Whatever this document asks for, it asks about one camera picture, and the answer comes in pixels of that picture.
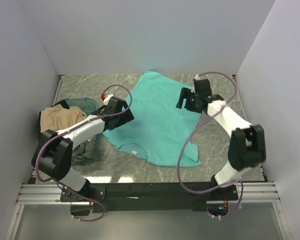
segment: purple cable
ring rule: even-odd
[[[234,91],[234,94],[228,99],[226,100],[225,102],[227,104],[229,104],[237,95],[237,86],[236,86],[236,83],[233,79],[231,79],[229,76],[221,73],[221,72],[218,72],[218,71],[209,71],[209,72],[205,72],[205,73],[202,73],[200,75],[198,75],[198,77],[201,77],[203,75],[206,75],[206,74],[219,74],[219,75],[222,75],[224,77],[226,77],[228,80],[230,80],[230,82],[232,83],[232,85],[234,86],[235,88],[235,91]],[[178,177],[178,181],[181,185],[181,187],[186,190],[188,193],[191,193],[191,194],[206,194],[206,193],[210,193],[211,191],[213,190],[216,190],[216,189],[219,189],[223,186],[227,186],[227,185],[232,185],[234,183],[240,183],[241,184],[241,194],[240,194],[240,197],[239,197],[239,200],[238,200],[238,203],[236,204],[236,206],[232,209],[231,212],[229,212],[227,215],[225,216],[222,216],[221,218],[226,218],[228,216],[230,216],[231,214],[233,214],[237,208],[239,207],[240,203],[241,203],[241,200],[242,200],[242,197],[243,197],[243,192],[244,192],[244,184],[242,183],[242,181],[237,181],[237,180],[231,180],[231,181],[228,181],[228,182],[225,182],[223,184],[220,184],[218,186],[214,186],[214,187],[211,187],[209,189],[206,189],[206,190],[202,190],[202,191],[195,191],[195,190],[192,190],[190,188],[188,188],[187,186],[185,186],[185,184],[182,182],[181,180],[181,176],[180,176],[180,162],[181,162],[181,158],[184,154],[184,151],[186,149],[186,146],[187,144],[190,142],[192,136],[195,134],[196,131],[198,131],[200,128],[202,128],[203,126],[207,125],[212,119],[214,119],[217,115],[219,115],[224,109],[225,109],[226,106],[223,106],[221,107],[221,109],[215,113],[214,115],[212,115],[211,117],[209,117],[208,119],[206,119],[205,121],[201,122],[198,124],[198,126],[195,127],[195,129],[191,132],[191,134],[188,136],[188,138],[185,140],[185,143],[183,144],[182,146],[182,149],[181,149],[181,152],[179,154],[179,157],[178,157],[178,162],[177,162],[177,165],[176,165],[176,174],[177,174],[177,177]]]
[[[36,160],[35,160],[35,165],[34,165],[34,168],[35,168],[35,175],[36,175],[36,178],[37,178],[40,182],[48,182],[48,181],[52,180],[52,178],[42,179],[42,178],[40,177],[40,173],[39,173],[39,163],[40,163],[40,158],[41,158],[41,156],[43,155],[44,151],[46,150],[47,146],[48,146],[50,143],[52,143],[54,140],[56,140],[56,139],[58,139],[58,138],[60,138],[60,137],[63,137],[63,136],[65,136],[65,135],[69,134],[69,133],[72,133],[73,131],[75,131],[75,130],[77,130],[77,129],[83,127],[83,126],[85,126],[85,125],[88,124],[88,123],[91,123],[91,122],[96,121],[96,120],[98,120],[98,119],[103,119],[103,118],[108,118],[108,117],[118,116],[118,115],[123,114],[123,113],[125,113],[126,111],[128,111],[128,109],[130,108],[130,106],[131,106],[131,104],[132,104],[132,94],[131,94],[131,92],[129,91],[128,88],[126,88],[125,86],[123,86],[123,85],[121,85],[121,84],[112,84],[112,85],[108,86],[108,87],[103,91],[103,94],[104,94],[109,88],[112,88],[112,87],[115,87],[115,86],[121,87],[121,88],[125,89],[125,90],[128,92],[128,94],[129,94],[129,96],[130,96],[130,103],[129,103],[128,107],[127,107],[126,109],[124,109],[123,111],[121,111],[121,112],[117,112],[117,113],[113,113],[113,114],[108,114],[108,115],[104,115],[104,116],[96,116],[96,117],[93,117],[93,118],[90,119],[90,121],[84,121],[84,122],[82,122],[81,124],[79,124],[79,125],[77,125],[77,126],[71,128],[69,131],[65,131],[65,132],[63,132],[63,133],[61,133],[61,134],[59,134],[59,135],[56,135],[56,136],[52,137],[51,139],[49,139],[49,140],[42,146],[42,148],[40,149],[40,151],[39,151],[39,153],[38,153],[38,155],[37,155],[37,157],[36,157]],[[94,200],[94,199],[91,199],[91,198],[82,196],[82,195],[78,194],[76,191],[74,191],[73,189],[71,189],[70,187],[68,187],[68,188],[70,189],[70,191],[72,192],[72,194],[74,194],[74,195],[77,196],[78,198],[84,199],[84,200],[89,201],[89,202],[93,202],[93,203],[99,205],[100,207],[102,207],[102,209],[103,209],[103,213],[102,213],[99,217],[94,218],[94,219],[80,219],[80,218],[78,218],[77,216],[74,216],[73,218],[75,218],[75,219],[77,219],[77,220],[80,220],[80,221],[82,221],[82,222],[94,222],[94,221],[97,221],[97,220],[99,220],[99,219],[101,219],[101,218],[104,217],[104,215],[106,214],[106,211],[107,211],[107,210],[106,210],[106,207],[105,207],[102,203],[100,203],[100,202],[98,202],[98,201],[96,201],[96,200]]]

